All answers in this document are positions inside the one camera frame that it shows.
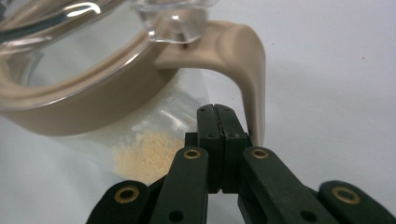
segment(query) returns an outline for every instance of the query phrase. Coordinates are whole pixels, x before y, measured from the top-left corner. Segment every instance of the beige handle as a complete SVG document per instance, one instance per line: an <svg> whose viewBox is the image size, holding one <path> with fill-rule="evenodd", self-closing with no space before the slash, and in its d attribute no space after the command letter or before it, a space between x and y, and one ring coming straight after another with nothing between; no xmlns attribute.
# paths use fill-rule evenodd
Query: beige handle
<svg viewBox="0 0 396 224"><path fill-rule="evenodd" d="M168 45L155 65L159 69L211 69L233 80L242 92L252 142L255 146L262 146L265 54L262 42L251 28L226 21L211 21L198 41L186 48Z"/></svg>

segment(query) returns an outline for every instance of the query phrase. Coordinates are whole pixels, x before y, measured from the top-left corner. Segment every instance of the yellow powder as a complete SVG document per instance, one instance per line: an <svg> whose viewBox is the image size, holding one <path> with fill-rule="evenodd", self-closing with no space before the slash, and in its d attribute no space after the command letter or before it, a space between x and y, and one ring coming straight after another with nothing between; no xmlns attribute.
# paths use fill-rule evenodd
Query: yellow powder
<svg viewBox="0 0 396 224"><path fill-rule="evenodd" d="M184 140L169 133L143 131L134 143L115 150L116 174L147 185L166 175Z"/></svg>

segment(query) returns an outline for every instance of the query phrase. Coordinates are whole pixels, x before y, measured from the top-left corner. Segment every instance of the white table surface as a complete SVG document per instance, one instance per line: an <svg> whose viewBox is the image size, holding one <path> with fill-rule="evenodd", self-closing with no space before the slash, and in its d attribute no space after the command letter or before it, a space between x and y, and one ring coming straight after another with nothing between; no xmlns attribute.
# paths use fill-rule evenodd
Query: white table surface
<svg viewBox="0 0 396 224"><path fill-rule="evenodd" d="M265 146L308 187L352 183L396 215L396 2L220 1L266 49ZM238 89L205 71L211 103ZM0 118L0 223L84 223L121 179ZM209 197L207 223L243 223L233 195Z"/></svg>

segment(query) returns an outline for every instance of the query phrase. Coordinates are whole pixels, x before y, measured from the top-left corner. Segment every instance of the brass screw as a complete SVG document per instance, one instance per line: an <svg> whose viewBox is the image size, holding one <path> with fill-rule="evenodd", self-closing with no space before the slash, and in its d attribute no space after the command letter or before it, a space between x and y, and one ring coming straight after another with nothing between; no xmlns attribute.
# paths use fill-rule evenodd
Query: brass screw
<svg viewBox="0 0 396 224"><path fill-rule="evenodd" d="M358 204L361 202L361 198L355 191L347 189L345 187L333 188L332 195L334 195L335 198L344 203Z"/></svg>
<svg viewBox="0 0 396 224"><path fill-rule="evenodd" d="M139 196L139 189L136 186L126 186L119 189L114 195L114 200L117 203L131 203Z"/></svg>
<svg viewBox="0 0 396 224"><path fill-rule="evenodd" d="M201 152L195 149L189 149L184 152L184 157L187 159L197 159L201 156Z"/></svg>
<svg viewBox="0 0 396 224"><path fill-rule="evenodd" d="M251 155L257 159L265 159L268 158L270 156L270 154L265 151L264 149L253 149L251 151Z"/></svg>

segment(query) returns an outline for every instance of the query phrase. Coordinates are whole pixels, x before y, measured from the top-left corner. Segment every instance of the powder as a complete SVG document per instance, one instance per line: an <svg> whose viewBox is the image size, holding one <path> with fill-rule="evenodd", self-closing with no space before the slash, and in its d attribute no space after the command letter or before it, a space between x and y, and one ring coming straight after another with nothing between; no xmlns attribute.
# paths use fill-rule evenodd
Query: powder
<svg viewBox="0 0 396 224"><path fill-rule="evenodd" d="M150 185L169 172L184 140L167 132L145 130L129 146L115 150L115 172L123 178Z"/></svg>

